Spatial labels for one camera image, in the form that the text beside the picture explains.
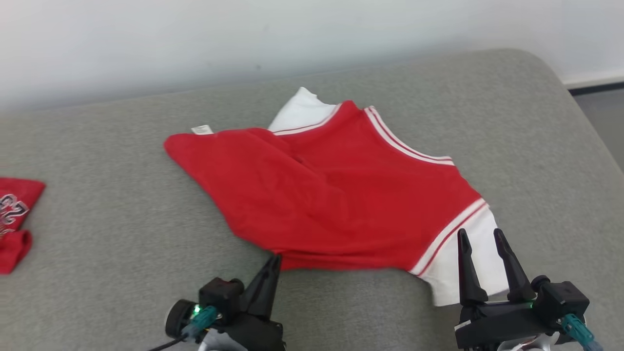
floor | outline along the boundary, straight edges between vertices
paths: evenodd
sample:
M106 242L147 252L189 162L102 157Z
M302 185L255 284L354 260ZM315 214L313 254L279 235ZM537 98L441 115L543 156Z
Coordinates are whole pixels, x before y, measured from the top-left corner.
M574 99L624 171L624 89L578 95Z

gray cushion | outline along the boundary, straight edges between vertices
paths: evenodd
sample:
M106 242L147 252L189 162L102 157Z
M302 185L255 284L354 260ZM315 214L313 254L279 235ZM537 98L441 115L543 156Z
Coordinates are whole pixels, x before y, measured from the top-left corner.
M249 283L267 254L232 235L162 142L206 123L266 127L300 86L375 105L413 148L451 155L529 277L574 282L598 340L624 345L624 176L541 60L496 50L0 117L0 175L47 183L24 224L32 250L0 277L2 348L144 350L169 340L177 299L217 275ZM273 319L289 350L455 350L458 311L407 272L296 270Z

folded red jersey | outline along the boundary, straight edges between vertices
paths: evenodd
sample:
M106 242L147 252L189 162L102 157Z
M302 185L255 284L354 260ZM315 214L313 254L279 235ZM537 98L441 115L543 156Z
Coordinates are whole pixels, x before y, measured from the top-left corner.
M177 134L164 146L234 234L281 253L283 269L399 268L429 282L436 305L454 304L463 227L481 286L507 288L494 216L450 157L411 149L372 107L321 107L275 132Z
M9 274L32 245L29 231L19 230L45 184L36 180L0 178L0 274Z

red and white stripe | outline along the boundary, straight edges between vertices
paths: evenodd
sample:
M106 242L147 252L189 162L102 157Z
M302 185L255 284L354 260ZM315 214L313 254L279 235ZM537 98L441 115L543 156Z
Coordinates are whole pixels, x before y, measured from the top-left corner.
M364 109L364 111L366 112L366 115L368 116L369 120L371 121L371 124L373 125L377 133L393 148L397 149L398 151L401 151L402 153L404 153L405 155L409 157L413 157L420 161L430 162L434 164L444 164L448 166L454 166L453 161L449 156L442 156L442 157L429 156L407 146L407 144L402 142L399 138L397 138L390 131L390 128L388 128L386 124L384 123L384 121L381 119L381 116L379 115L377 110L375 110L375 107L373 106L367 107Z
M454 220L442 229L431 245L429 245L422 257L418 260L418 263L409 272L420 277L427 271L429 266L431 266L431 263L436 258L440 248L444 246L444 243L449 240L452 235L457 234L457 231L469 219L478 216L481 212L487 210L488 208L489 207L484 199L476 200L470 206L466 207L465 210L463 210L457 217L455 217Z

baseboard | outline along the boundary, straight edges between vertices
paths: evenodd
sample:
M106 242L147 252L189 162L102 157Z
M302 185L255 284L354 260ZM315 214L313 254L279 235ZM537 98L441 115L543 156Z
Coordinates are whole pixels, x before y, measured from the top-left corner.
M593 94L595 92L603 92L603 91L611 91L611 90L619 90L624 89L624 81L614 82L609 84L599 84L595 86L588 87L578 87L574 89L568 89L572 96L584 95L584 94Z

